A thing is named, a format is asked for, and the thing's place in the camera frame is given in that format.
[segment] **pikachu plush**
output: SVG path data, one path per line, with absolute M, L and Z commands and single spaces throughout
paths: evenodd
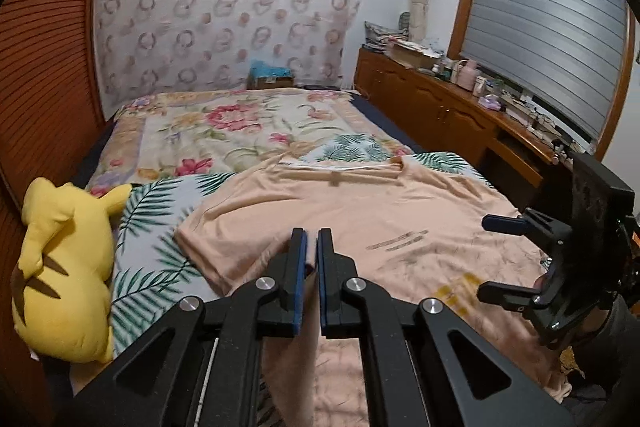
M 113 268 L 109 217 L 120 213 L 131 185 L 95 198 L 68 183 L 37 178 L 24 197 L 27 232 L 12 273 L 15 330 L 36 353 L 69 362 L 109 362 Z

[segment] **pink bottle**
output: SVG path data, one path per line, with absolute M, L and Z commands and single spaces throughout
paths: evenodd
M 478 76 L 479 73 L 479 71 L 476 70 L 477 65 L 478 63 L 475 60 L 468 61 L 466 66 L 458 73 L 456 84 L 462 87 L 462 89 L 473 91 L 476 85 L 476 76 Z

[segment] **wooden window frame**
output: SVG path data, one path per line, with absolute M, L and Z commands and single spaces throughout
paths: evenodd
M 453 33 L 451 35 L 451 42 L 449 44 L 449 51 L 447 56 L 454 60 L 461 58 L 460 52 L 462 51 L 462 44 L 465 40 L 466 28 L 468 26 L 469 17 L 471 15 L 471 6 L 473 0 L 460 0 L 458 4 L 458 13 L 456 15 L 456 22 L 454 24 Z M 605 119 L 604 126 L 600 131 L 596 150 L 594 153 L 595 158 L 598 161 L 602 161 L 604 158 L 613 134 L 618 126 L 620 120 L 620 114 L 622 108 L 625 105 L 626 92 L 629 87 L 629 80 L 631 78 L 631 69 L 634 61 L 634 50 L 636 46 L 636 19 L 629 6 L 626 7 L 626 34 L 625 45 L 622 54 L 622 66 L 620 68 L 620 76 L 616 84 L 616 90 L 609 106 L 609 112 Z

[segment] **window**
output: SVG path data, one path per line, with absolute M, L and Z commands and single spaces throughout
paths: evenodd
M 601 136 L 625 61 L 631 58 L 626 56 L 625 0 L 467 3 L 466 27 L 457 28 L 457 43 L 456 32 L 452 39 L 452 48 L 458 46 L 454 54 L 521 85 L 588 136 Z M 464 20 L 461 10 L 465 7 L 459 8 L 457 25 Z

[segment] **metal screw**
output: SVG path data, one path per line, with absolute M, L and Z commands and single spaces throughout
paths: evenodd
M 276 285 L 273 277 L 260 277 L 255 281 L 255 287 L 260 290 L 270 290 Z
M 360 277 L 352 277 L 347 281 L 347 288 L 352 292 L 361 292 L 367 287 L 367 283 Z
M 422 309 L 431 315 L 436 315 L 442 311 L 444 306 L 441 301 L 434 299 L 433 297 L 429 297 L 422 301 Z
M 200 299 L 197 297 L 185 297 L 180 299 L 180 309 L 184 312 L 192 312 L 198 309 Z

